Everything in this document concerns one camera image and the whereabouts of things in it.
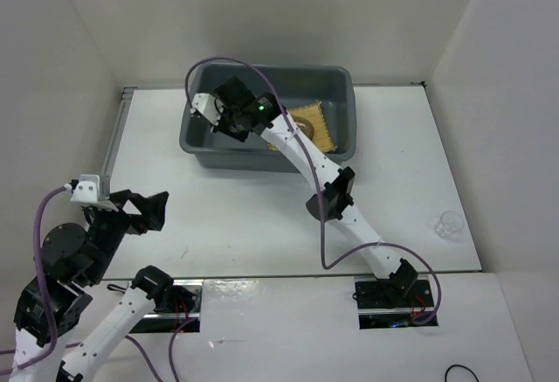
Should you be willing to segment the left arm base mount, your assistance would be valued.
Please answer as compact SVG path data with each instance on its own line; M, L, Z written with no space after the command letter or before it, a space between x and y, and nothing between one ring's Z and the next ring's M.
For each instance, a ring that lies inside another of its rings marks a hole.
M200 330L202 283L175 284L172 279L143 277L134 279L126 286L108 283L109 291L125 294L130 288L142 289L141 299L151 299L154 308L130 329L130 334L171 334L176 330L196 333Z

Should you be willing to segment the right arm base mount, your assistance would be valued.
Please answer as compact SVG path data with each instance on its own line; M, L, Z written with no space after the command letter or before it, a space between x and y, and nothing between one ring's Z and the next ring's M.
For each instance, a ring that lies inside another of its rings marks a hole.
M425 319L434 310L431 284L419 279L406 297L390 293L387 280L356 277L352 295L356 303L361 330L384 330L417 327L414 319Z

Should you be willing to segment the yellow woven bamboo mat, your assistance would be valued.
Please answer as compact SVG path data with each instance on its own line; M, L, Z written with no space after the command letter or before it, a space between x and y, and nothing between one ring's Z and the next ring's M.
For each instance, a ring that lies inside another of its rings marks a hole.
M295 131L297 131L298 136L304 135L298 127L293 123L293 116L298 115L300 117L306 118L312 122L314 125L314 138L310 140L322 153L333 152L336 149L336 145L328 129L325 116L322 110L322 103L319 100L315 102L297 108L289 108L287 112L291 115L291 124ZM269 149L278 150L279 148L275 142L288 142L293 139L293 133L291 133L283 119L282 115L279 115L279 128L266 128L261 135L265 141L268 142Z

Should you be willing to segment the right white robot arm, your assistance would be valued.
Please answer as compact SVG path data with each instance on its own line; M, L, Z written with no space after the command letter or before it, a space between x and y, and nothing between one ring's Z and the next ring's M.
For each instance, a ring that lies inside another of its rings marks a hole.
M255 96L236 76L213 92L213 114L217 130L246 137L253 133L280 152L314 190L306 202L309 214L319 221L320 257L325 270L331 270L350 255L359 253L374 275L386 280L383 296L393 306L405 304L413 295L417 270L381 241L380 235L362 216L351 195L355 172L334 163L296 125L278 101L275 90ZM327 263L326 226L342 233L351 248Z

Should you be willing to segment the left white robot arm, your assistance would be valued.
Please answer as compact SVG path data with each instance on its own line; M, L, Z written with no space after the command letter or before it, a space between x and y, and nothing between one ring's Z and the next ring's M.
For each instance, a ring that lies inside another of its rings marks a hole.
M80 204L87 225L64 223L42 237L47 204L66 191ZM100 324L71 351L66 348L93 300L84 289L101 283L126 235L162 230L168 199L166 191L150 197L130 190L108 193L92 181L72 181L45 195L33 223L36 276L17 301L16 349L4 375L11 381L90 381L147 313L171 306L172 277L146 266Z

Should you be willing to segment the clear glass plate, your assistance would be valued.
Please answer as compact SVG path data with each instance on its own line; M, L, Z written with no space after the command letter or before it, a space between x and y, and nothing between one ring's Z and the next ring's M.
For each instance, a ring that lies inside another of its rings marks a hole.
M306 118L300 117L298 115L293 116L293 123L298 127L298 129L309 139L314 138L314 125L311 121Z

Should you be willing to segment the clear glass cup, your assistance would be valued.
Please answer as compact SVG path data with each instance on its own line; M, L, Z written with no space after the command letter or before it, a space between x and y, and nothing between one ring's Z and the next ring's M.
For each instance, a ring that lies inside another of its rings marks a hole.
M464 227L465 221L458 212L446 211L440 215L434 226L434 232L441 239L453 240L459 236Z

